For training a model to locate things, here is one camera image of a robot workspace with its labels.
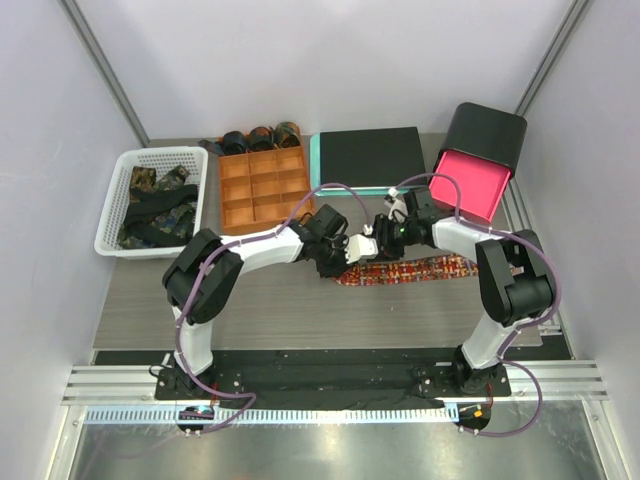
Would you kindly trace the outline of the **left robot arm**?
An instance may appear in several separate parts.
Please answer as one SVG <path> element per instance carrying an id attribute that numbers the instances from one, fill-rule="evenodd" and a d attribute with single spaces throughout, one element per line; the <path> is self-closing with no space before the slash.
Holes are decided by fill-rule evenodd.
<path id="1" fill-rule="evenodd" d="M 190 398 L 205 397 L 213 385 L 211 339 L 238 279 L 278 264 L 312 260 L 322 277 L 346 270 L 347 218 L 330 206 L 268 230 L 219 236 L 200 230 L 162 277 L 176 321 L 174 358 L 182 370 L 179 388 Z"/>

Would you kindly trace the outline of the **rolled brown floral tie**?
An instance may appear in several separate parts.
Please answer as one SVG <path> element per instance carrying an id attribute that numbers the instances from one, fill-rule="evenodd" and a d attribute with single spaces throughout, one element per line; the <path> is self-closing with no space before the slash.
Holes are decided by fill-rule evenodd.
<path id="1" fill-rule="evenodd" d="M 251 152 L 269 151 L 274 148 L 274 130 L 272 127 L 258 126 L 247 135 Z"/>

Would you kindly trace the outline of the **black pink drawer cabinet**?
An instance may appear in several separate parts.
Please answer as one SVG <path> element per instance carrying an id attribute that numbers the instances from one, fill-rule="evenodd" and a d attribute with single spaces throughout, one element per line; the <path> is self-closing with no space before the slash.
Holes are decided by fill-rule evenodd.
<path id="1" fill-rule="evenodd" d="M 430 191 L 436 205 L 489 225 L 517 170 L 528 123 L 476 103 L 460 104 L 440 148 Z"/>

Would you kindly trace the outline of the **black tie in basket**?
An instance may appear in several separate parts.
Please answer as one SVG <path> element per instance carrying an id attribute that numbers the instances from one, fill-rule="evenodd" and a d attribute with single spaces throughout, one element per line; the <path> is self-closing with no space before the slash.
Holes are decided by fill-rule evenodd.
<path id="1" fill-rule="evenodd" d="M 192 238 L 198 188 L 189 184 L 168 190 L 133 190 L 118 234 L 123 249 L 181 247 Z"/>

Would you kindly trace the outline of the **orange compartment tray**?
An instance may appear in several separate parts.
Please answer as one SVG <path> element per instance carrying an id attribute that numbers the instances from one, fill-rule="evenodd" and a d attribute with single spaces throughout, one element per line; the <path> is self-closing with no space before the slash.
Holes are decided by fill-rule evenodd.
<path id="1" fill-rule="evenodd" d="M 224 156 L 218 160 L 222 231 L 243 235 L 272 228 L 298 203 L 298 218 L 314 211 L 301 146 Z"/>

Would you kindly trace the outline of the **dark floral tie in basket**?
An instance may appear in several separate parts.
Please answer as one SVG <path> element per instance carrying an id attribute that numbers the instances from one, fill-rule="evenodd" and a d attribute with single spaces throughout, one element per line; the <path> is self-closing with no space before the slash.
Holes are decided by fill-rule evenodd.
<path id="1" fill-rule="evenodd" d="M 161 178 L 155 168 L 136 166 L 129 184 L 129 206 L 117 241 L 121 248 L 181 247 L 194 231 L 198 187 L 178 165 Z"/>

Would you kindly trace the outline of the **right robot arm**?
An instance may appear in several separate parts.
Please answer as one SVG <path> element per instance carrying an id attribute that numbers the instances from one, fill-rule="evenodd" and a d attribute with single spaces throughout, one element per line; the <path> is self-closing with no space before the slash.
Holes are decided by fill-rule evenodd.
<path id="1" fill-rule="evenodd" d="M 399 260 L 407 246 L 427 245 L 475 264 L 483 314 L 456 348 L 451 380 L 462 394 L 482 394 L 519 332 L 550 312 L 560 298 L 537 235 L 473 223 L 436 206 L 427 188 L 404 194 L 392 188 L 384 203 L 389 212 L 378 214 L 372 227 L 378 260 Z"/>

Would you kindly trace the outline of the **multicoloured plaid tie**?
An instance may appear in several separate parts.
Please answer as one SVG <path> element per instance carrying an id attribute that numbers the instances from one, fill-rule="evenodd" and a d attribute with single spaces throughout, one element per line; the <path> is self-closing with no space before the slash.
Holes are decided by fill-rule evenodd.
<path id="1" fill-rule="evenodd" d="M 477 266 L 460 255 L 448 254 L 408 261 L 356 264 L 334 281 L 342 286 L 400 285 L 474 277 Z"/>

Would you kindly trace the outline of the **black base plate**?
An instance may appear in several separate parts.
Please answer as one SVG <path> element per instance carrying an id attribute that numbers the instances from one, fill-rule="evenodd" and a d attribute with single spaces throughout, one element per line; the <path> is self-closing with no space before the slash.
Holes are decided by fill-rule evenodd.
<path id="1" fill-rule="evenodd" d="M 169 351 L 102 351 L 99 366 L 146 366 L 157 400 L 199 400 L 239 408 L 255 393 L 256 409 L 401 410 L 435 407 L 442 398 L 512 393 L 504 366 L 469 384 L 453 348 L 216 350 L 200 374 L 204 391 L 177 366 Z"/>

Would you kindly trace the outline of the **aluminium rail frame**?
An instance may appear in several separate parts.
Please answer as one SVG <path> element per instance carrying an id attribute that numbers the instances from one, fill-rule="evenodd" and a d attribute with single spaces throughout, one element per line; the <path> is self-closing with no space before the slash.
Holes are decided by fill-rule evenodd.
<path id="1" fill-rule="evenodd" d="M 530 375 L 535 376 L 546 400 L 603 401 L 608 398 L 598 367 L 591 360 L 525 361 L 523 366 L 526 371 L 513 366 L 506 368 L 506 378 L 517 401 L 535 399 Z M 62 404 L 149 404 L 154 401 L 156 383 L 146 365 L 74 366 Z"/>

